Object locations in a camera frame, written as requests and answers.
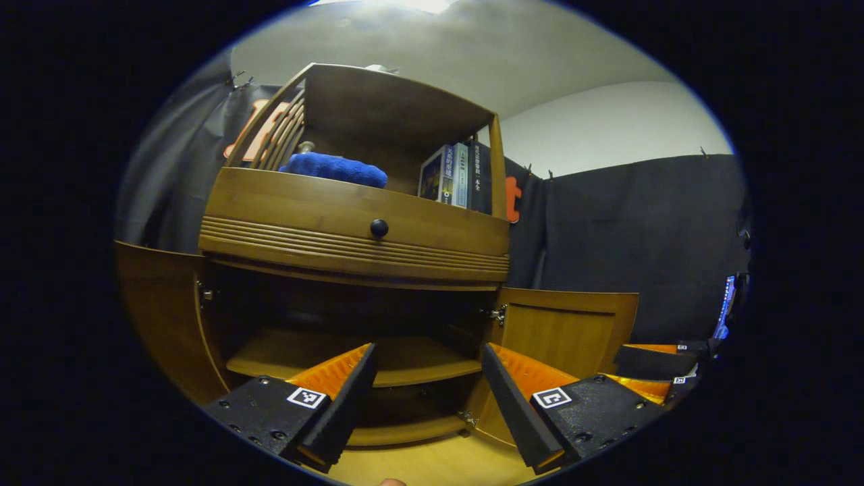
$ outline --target drawer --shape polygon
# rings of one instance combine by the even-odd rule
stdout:
[[[383,220],[385,235],[372,234]],[[325,272],[503,282],[510,224],[487,214],[349,182],[223,168],[199,247]]]

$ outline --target blue cloth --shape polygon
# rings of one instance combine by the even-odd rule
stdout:
[[[387,184],[387,175],[374,165],[314,152],[292,155],[288,165],[280,167],[279,172],[324,177],[379,189]]]

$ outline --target black drawer knob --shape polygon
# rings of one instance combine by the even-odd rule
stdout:
[[[369,228],[372,230],[372,235],[375,236],[375,238],[383,238],[384,235],[390,231],[390,227],[387,226],[387,221],[384,220],[373,221]]]

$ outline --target ceiling light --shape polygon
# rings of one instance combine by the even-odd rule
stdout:
[[[422,10],[430,14],[440,14],[441,12],[446,10],[447,7],[449,7],[453,3],[456,3],[457,1],[458,0],[318,0],[317,2],[310,3],[309,7],[314,7],[315,5],[325,5],[327,3],[364,2],[399,5],[402,7]]]

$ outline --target white ceiling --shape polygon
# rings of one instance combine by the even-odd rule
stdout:
[[[310,62],[397,67],[502,118],[599,86],[677,82],[618,36],[540,0],[459,0],[440,14],[363,2],[306,7],[241,41],[233,56],[235,72],[274,85]]]

